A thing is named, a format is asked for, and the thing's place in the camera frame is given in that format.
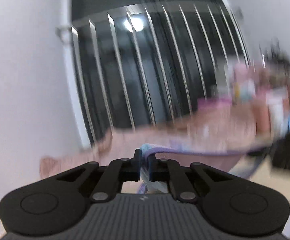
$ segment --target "vertical pipe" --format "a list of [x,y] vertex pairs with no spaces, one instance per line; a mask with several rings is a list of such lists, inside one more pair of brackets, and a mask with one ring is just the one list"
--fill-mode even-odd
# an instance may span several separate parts
[[112,115],[111,115],[110,109],[109,109],[107,93],[106,93],[105,83],[104,83],[104,76],[103,76],[102,67],[101,67],[100,53],[99,53],[99,50],[98,50],[96,28],[95,28],[95,25],[93,24],[93,22],[91,20],[89,20],[89,26],[91,28],[91,35],[92,35],[92,42],[93,42],[93,47],[94,47],[94,55],[95,55],[96,67],[97,67],[98,76],[100,78],[100,84],[101,84],[101,90],[102,90],[102,93],[103,93],[105,108],[106,108],[106,112],[107,112],[110,128],[113,129],[113,127],[114,127],[113,126],[113,120],[112,120]]
[[201,24],[201,27],[202,27],[202,30],[203,30],[203,33],[204,33],[204,37],[205,37],[205,40],[206,40],[206,43],[207,43],[207,47],[208,47],[208,50],[209,50],[209,53],[211,55],[211,59],[212,59],[212,64],[213,64],[213,68],[214,68],[214,72],[216,72],[216,64],[215,64],[215,60],[214,60],[214,55],[213,55],[213,51],[212,51],[212,48],[211,48],[211,44],[209,42],[209,39],[208,39],[208,36],[207,36],[207,33],[206,33],[206,30],[205,30],[205,27],[204,27],[204,23],[202,21],[202,18],[194,4],[194,10],[196,12],[196,15],[199,19],[199,23]]
[[230,10],[229,15],[230,15],[230,18],[231,18],[231,20],[233,22],[233,25],[234,25],[234,28],[235,28],[235,31],[236,31],[236,35],[237,35],[237,37],[239,38],[239,41],[240,41],[240,45],[241,45],[241,48],[242,48],[242,51],[243,51],[243,55],[244,55],[245,64],[248,67],[249,59],[248,59],[248,56],[246,54],[246,50],[245,50],[246,47],[245,47],[244,41],[242,39],[242,33],[241,33],[240,29],[239,29],[239,26],[238,26],[238,24],[236,22],[236,19],[234,17],[234,14],[233,14],[232,10]]
[[73,45],[74,45],[74,53],[75,53],[77,71],[78,71],[79,84],[81,87],[81,92],[82,92],[82,97],[83,97],[83,102],[84,102],[84,108],[86,111],[89,129],[91,131],[93,141],[94,141],[94,143],[96,143],[94,126],[93,126],[91,114],[90,114],[89,108],[88,108],[88,102],[87,102],[87,96],[86,96],[86,90],[85,90],[85,84],[84,84],[81,57],[80,57],[80,53],[79,53],[78,32],[74,28],[74,26],[72,26],[72,40],[73,40]]
[[192,32],[190,31],[190,28],[189,28],[189,25],[188,25],[188,22],[187,22],[187,19],[185,17],[185,14],[181,8],[181,5],[178,5],[179,8],[180,8],[180,12],[182,14],[182,17],[183,17],[183,20],[184,20],[184,23],[185,23],[185,26],[186,26],[186,29],[187,29],[187,33],[188,33],[188,36],[189,36],[189,39],[190,39],[190,42],[192,44],[192,48],[193,48],[193,51],[194,51],[194,56],[195,56],[195,59],[196,59],[196,63],[197,63],[197,67],[198,67],[198,71],[199,71],[199,75],[201,77],[201,82],[202,82],[202,87],[203,87],[203,92],[204,92],[204,97],[206,98],[206,88],[205,88],[205,82],[204,82],[204,77],[203,77],[203,72],[202,72],[202,67],[201,67],[201,63],[199,61],[199,58],[198,58],[198,54],[197,54],[197,50],[196,50],[196,46],[195,46],[195,42],[194,42],[194,39],[193,39],[193,36],[192,36]]
[[214,26],[215,26],[215,29],[216,29],[216,32],[217,32],[218,38],[219,38],[219,40],[220,40],[220,42],[221,42],[221,46],[222,46],[222,49],[223,49],[223,53],[224,53],[224,57],[225,57],[225,61],[226,61],[226,64],[228,65],[227,54],[226,54],[225,46],[224,46],[224,43],[223,43],[223,39],[222,39],[222,37],[221,37],[221,33],[220,33],[219,29],[218,29],[218,25],[217,25],[217,23],[216,23],[216,21],[215,21],[214,15],[213,15],[213,13],[212,13],[212,11],[211,11],[211,9],[210,9],[210,7],[209,7],[208,5],[207,5],[207,8],[208,8],[209,14],[210,14],[211,17],[212,17],[212,20],[213,20],[213,23],[214,23]]
[[159,46],[158,46],[157,36],[156,36],[155,30],[154,30],[154,25],[153,25],[153,22],[152,22],[152,18],[150,17],[150,15],[149,15],[149,13],[148,13],[146,8],[145,8],[145,11],[146,11],[147,19],[149,21],[149,28],[150,28],[150,31],[151,31],[152,36],[153,36],[154,45],[155,45],[155,49],[156,49],[156,54],[157,54],[157,57],[158,57],[159,66],[160,66],[160,68],[162,70],[163,81],[164,81],[164,85],[165,85],[165,89],[166,89],[168,106],[169,106],[169,110],[170,110],[170,113],[171,113],[171,118],[172,118],[172,120],[174,122],[174,110],[173,110],[173,104],[172,104],[172,97],[171,97],[171,93],[170,93],[169,87],[168,87],[166,73],[165,73],[165,69],[164,69],[164,65],[163,65],[163,60],[162,60],[161,52],[160,52],[160,49],[159,49]]
[[142,62],[142,58],[141,58],[141,51],[140,51],[140,47],[138,46],[138,41],[137,41],[137,37],[136,37],[136,30],[135,30],[135,28],[133,26],[133,22],[132,22],[132,18],[130,16],[130,14],[128,13],[128,11],[126,11],[126,12],[127,12],[128,22],[129,22],[129,24],[132,27],[133,42],[134,42],[134,47],[135,47],[135,51],[136,51],[138,65],[140,67],[142,83],[143,83],[144,90],[145,90],[145,97],[146,97],[146,102],[147,102],[147,106],[148,106],[148,109],[149,109],[149,116],[150,116],[152,124],[156,125],[155,117],[154,117],[154,111],[153,111],[153,106],[152,106],[152,101],[150,99],[148,84],[147,84],[146,75],[145,75],[143,62]]
[[178,49],[178,45],[177,45],[175,34],[174,34],[174,31],[173,31],[173,28],[172,28],[171,20],[169,19],[167,11],[165,10],[163,5],[162,5],[162,7],[163,7],[165,18],[166,18],[166,21],[167,21],[167,24],[168,24],[168,28],[169,28],[170,33],[172,35],[172,39],[173,39],[173,43],[174,43],[174,46],[175,46],[178,62],[179,62],[180,67],[181,67],[181,73],[182,73],[182,77],[183,77],[183,81],[184,81],[184,85],[185,85],[186,97],[187,97],[187,102],[188,102],[188,107],[189,107],[189,114],[192,115],[193,114],[193,112],[192,112],[192,104],[190,102],[189,89],[188,89],[188,86],[187,86],[187,81],[186,81],[185,71],[184,71],[184,67],[183,67],[183,63],[182,63],[182,59],[181,59],[181,54],[180,54],[180,51]]
[[124,96],[125,96],[125,100],[126,100],[128,114],[129,114],[129,118],[130,118],[130,121],[131,121],[132,128],[133,128],[133,130],[135,130],[135,123],[134,123],[132,108],[131,108],[131,104],[130,104],[129,98],[128,98],[126,82],[125,82],[123,66],[122,66],[122,60],[121,60],[121,55],[119,53],[119,48],[118,48],[118,42],[117,42],[117,36],[116,36],[116,31],[115,31],[114,20],[112,19],[112,17],[109,14],[107,14],[107,16],[108,16],[108,20],[109,20],[109,24],[110,24],[110,30],[111,30],[111,33],[112,33],[115,56],[116,56],[116,61],[117,61],[118,69],[119,69],[119,74],[120,74],[122,85],[123,85],[123,92],[124,92]]
[[225,25],[226,25],[226,27],[227,27],[228,33],[229,33],[229,35],[230,35],[230,37],[231,37],[231,40],[232,40],[232,43],[233,43],[233,46],[234,46],[234,49],[235,49],[235,54],[236,54],[236,56],[237,56],[237,60],[238,60],[238,62],[240,62],[239,53],[238,53],[238,51],[237,51],[237,47],[236,47],[236,44],[235,44],[235,41],[234,41],[234,37],[233,37],[232,31],[231,31],[231,29],[230,29],[230,26],[229,26],[229,24],[228,24],[228,21],[227,21],[227,19],[226,19],[226,17],[225,17],[225,14],[224,14],[224,12],[223,12],[221,6],[220,6],[220,9],[221,9],[221,13],[222,13],[222,16],[223,16],[223,19],[224,19]]

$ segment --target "circular pad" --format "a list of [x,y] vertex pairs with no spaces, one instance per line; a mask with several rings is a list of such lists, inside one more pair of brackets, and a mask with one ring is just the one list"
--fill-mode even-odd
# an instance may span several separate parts
[[21,206],[27,213],[39,215],[51,212],[58,205],[58,199],[47,193],[35,193],[23,199]]
[[282,231],[290,215],[282,194],[245,181],[218,183],[203,199],[202,209],[217,228],[245,237]]

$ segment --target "ribbed gray surface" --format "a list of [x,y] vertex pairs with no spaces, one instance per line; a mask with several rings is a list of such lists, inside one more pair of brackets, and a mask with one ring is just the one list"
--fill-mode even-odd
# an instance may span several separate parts
[[[74,227],[53,236],[25,237],[8,233],[3,240],[191,240],[246,239],[209,225],[192,204],[176,202],[170,194],[117,194],[109,203],[93,205]],[[254,240],[285,240],[277,234]]]

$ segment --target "cloth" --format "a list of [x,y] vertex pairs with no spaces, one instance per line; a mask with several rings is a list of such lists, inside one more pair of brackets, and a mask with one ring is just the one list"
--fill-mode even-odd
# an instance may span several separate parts
[[[43,158],[40,162],[42,179],[72,169],[89,161],[97,161],[100,166],[109,165],[112,160],[132,158],[135,149],[145,143],[177,149],[178,152],[224,153],[229,149],[249,148],[255,139],[255,121],[249,105],[218,108],[214,111],[198,111],[191,117],[183,117],[157,127],[137,127],[131,129],[108,130],[105,137],[96,142],[92,149],[72,156],[55,159]],[[163,158],[166,153],[156,155]],[[182,166],[198,161],[192,155],[168,154]],[[235,165],[236,157],[200,156],[207,165],[227,171]]]
[[228,172],[245,154],[245,151],[228,151],[228,152],[195,152],[193,150],[178,150],[171,147],[163,147],[154,144],[144,144],[140,147],[142,151],[143,165],[141,168],[141,179],[144,185],[140,186],[139,194],[146,191],[168,193],[167,183],[161,181],[150,181],[149,173],[146,168],[147,157],[155,154],[157,159],[167,158],[176,160],[181,166],[189,167],[192,162],[201,162],[222,171]]

